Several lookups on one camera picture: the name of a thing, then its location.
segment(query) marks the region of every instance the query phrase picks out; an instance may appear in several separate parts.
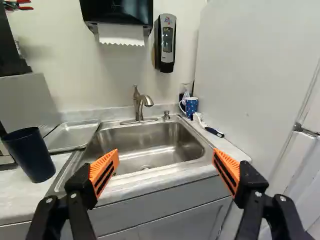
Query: faucet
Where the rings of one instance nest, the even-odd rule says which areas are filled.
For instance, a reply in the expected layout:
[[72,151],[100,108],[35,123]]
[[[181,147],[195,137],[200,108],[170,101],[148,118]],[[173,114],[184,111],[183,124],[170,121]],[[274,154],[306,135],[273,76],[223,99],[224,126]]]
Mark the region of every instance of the faucet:
[[142,108],[145,105],[147,108],[150,108],[154,105],[154,101],[145,94],[140,94],[138,91],[138,86],[133,85],[134,93],[133,93],[133,105],[135,110],[135,120],[136,121],[143,121],[144,115],[142,113]]

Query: navy blue cup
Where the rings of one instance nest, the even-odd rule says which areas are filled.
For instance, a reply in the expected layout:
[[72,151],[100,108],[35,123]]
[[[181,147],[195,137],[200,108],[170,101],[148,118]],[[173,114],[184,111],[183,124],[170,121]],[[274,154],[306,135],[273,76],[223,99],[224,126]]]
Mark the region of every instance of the navy blue cup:
[[179,107],[189,119],[191,114],[194,114],[198,110],[198,103],[199,99],[196,96],[190,96],[185,98],[185,111],[181,108],[181,103],[179,103]]
[[44,182],[56,173],[38,127],[10,132],[2,137],[2,142],[33,183]]

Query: stainless steel tray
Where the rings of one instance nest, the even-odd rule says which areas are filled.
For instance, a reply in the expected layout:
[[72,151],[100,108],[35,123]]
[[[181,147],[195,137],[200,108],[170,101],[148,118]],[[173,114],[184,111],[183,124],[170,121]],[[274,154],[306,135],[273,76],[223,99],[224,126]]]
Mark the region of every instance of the stainless steel tray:
[[44,138],[49,153],[85,148],[98,129],[100,122],[100,120],[86,120],[60,124]]

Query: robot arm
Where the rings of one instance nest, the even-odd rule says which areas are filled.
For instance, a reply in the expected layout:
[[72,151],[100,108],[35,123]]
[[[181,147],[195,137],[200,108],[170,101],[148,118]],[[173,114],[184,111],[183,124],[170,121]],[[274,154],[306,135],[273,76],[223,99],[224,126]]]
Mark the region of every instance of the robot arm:
[[270,226],[273,240],[314,240],[303,228],[294,202],[287,196],[265,194],[268,181],[247,161],[237,162],[215,148],[213,165],[243,209],[235,240],[257,240],[262,218]]
[[85,163],[65,183],[66,195],[63,198],[51,195],[39,202],[26,240],[59,240],[67,219],[73,239],[96,240],[88,209],[95,207],[118,165],[117,149],[91,164]]

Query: sink drain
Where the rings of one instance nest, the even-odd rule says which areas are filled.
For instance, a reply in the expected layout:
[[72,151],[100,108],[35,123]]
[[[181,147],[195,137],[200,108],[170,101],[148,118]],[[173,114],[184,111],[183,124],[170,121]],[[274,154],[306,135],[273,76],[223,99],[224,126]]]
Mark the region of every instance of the sink drain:
[[155,166],[152,166],[152,165],[143,165],[142,167],[141,167],[141,171],[142,170],[149,170],[149,169],[153,169]]

